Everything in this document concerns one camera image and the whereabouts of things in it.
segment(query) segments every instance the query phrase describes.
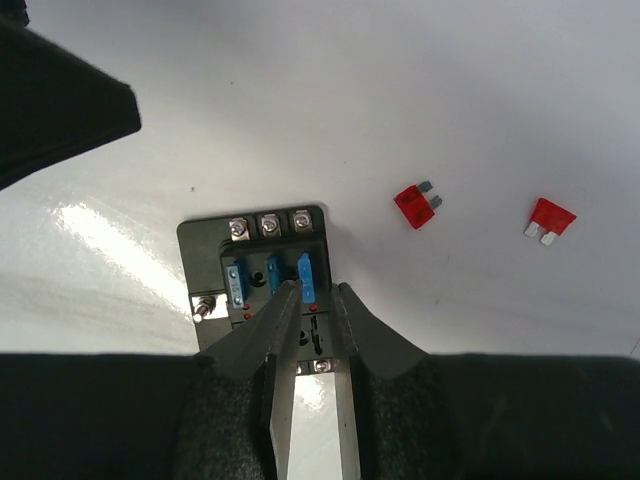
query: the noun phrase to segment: blue fuse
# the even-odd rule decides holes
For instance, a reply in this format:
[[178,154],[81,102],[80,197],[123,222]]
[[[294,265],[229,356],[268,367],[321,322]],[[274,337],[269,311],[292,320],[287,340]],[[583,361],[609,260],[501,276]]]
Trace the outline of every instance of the blue fuse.
[[278,287],[282,284],[282,273],[280,271],[280,259],[271,255],[267,258],[267,280],[269,281],[269,290],[271,295],[275,295]]
[[302,280],[302,303],[316,302],[316,289],[313,286],[313,269],[308,253],[298,260],[298,277]]
[[227,282],[229,283],[229,303],[231,306],[233,308],[244,307],[246,296],[238,262],[227,267]]

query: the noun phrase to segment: round hole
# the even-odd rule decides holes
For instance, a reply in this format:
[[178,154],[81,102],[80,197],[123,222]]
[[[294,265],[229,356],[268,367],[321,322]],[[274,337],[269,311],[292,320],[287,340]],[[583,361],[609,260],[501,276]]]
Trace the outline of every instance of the round hole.
[[300,330],[300,346],[304,347],[307,343],[309,343],[309,336],[307,335],[307,332]]
[[264,273],[262,273],[260,270],[256,270],[255,272],[252,272],[251,275],[249,275],[249,283],[254,288],[260,288],[264,287],[267,281],[264,278]]

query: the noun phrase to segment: white surface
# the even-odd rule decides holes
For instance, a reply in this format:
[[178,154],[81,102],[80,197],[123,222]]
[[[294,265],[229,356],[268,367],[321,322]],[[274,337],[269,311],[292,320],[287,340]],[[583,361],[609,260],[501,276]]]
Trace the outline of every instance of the white surface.
[[[3,350],[192,352],[176,226],[306,202],[335,279],[429,351],[634,349],[637,1],[29,4],[144,127],[0,193]],[[425,179],[413,232],[392,198]],[[539,196],[578,215],[548,248]]]

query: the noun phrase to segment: red fuse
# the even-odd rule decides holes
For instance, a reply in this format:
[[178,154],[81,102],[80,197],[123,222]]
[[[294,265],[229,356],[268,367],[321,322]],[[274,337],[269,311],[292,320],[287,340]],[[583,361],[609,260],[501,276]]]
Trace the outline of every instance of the red fuse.
[[531,215],[529,226],[524,231],[527,237],[533,238],[540,227],[546,230],[540,242],[544,245],[551,245],[551,242],[562,235],[567,227],[573,222],[576,215],[565,210],[564,208],[550,202],[546,198],[539,198],[536,208]]
[[431,220],[436,214],[435,209],[442,205],[442,199],[438,196],[431,201],[425,198],[424,194],[432,188],[431,182],[411,185],[393,199],[415,230]]

